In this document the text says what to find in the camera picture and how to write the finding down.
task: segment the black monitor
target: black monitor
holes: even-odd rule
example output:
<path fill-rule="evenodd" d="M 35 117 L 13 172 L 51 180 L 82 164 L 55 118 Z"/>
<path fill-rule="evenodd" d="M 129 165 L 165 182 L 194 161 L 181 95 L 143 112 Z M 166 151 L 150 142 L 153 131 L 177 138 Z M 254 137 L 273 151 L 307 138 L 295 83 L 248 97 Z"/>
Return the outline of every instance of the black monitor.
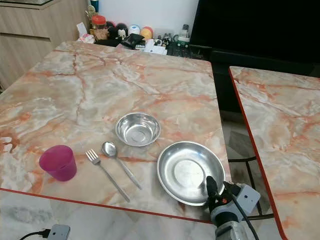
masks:
<path fill-rule="evenodd" d="M 320 63 L 316 4 L 199 0 L 190 43 L 258 57 Z"/>

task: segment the pink cup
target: pink cup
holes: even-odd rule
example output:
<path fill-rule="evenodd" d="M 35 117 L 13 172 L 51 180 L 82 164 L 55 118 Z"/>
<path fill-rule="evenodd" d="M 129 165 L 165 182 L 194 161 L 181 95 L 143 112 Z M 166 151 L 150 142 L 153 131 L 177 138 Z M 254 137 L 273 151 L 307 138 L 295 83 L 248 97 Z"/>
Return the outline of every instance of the pink cup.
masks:
<path fill-rule="evenodd" d="M 77 166 L 72 149 L 65 145 L 57 145 L 46 150 L 39 160 L 40 167 L 59 181 L 72 179 Z"/>

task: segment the desk clutter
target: desk clutter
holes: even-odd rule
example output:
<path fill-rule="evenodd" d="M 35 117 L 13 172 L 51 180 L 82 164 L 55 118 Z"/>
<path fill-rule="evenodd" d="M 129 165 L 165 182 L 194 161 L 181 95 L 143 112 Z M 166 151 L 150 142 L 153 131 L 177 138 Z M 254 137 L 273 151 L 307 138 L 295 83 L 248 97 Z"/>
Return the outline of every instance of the desk clutter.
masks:
<path fill-rule="evenodd" d="M 189 49 L 190 35 L 187 24 L 184 24 L 176 35 L 169 29 L 154 30 L 150 26 L 141 27 L 137 24 L 127 26 L 122 22 L 115 24 L 98 13 L 98 1 L 91 1 L 91 4 L 85 11 L 90 24 L 89 34 L 86 30 L 79 30 L 78 41 L 160 55 L 205 59 Z"/>

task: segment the cabinet door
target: cabinet door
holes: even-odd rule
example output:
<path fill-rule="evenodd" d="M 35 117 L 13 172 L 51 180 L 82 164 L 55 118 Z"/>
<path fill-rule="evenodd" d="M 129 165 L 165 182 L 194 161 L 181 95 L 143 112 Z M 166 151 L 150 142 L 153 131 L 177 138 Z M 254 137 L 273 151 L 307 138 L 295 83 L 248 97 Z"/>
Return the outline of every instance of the cabinet door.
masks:
<path fill-rule="evenodd" d="M 48 38 L 1 34 L 0 82 L 8 88 L 53 50 Z"/>
<path fill-rule="evenodd" d="M 0 6 L 0 33 L 49 38 L 45 18 L 42 10 Z"/>

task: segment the stainless steel bowl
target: stainless steel bowl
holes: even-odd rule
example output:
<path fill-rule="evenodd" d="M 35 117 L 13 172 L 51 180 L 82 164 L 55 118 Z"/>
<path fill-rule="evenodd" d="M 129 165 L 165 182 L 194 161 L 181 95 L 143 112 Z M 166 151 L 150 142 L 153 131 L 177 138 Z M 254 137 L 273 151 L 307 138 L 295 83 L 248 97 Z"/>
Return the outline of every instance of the stainless steel bowl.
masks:
<path fill-rule="evenodd" d="M 132 112 L 123 116 L 115 125 L 118 138 L 134 147 L 153 143 L 160 135 L 159 122 L 144 112 Z"/>
<path fill-rule="evenodd" d="M 187 205 L 206 203 L 207 176 L 214 178 L 219 194 L 224 190 L 225 171 L 220 160 L 196 142 L 180 141 L 164 149 L 157 160 L 157 175 L 164 190 Z"/>

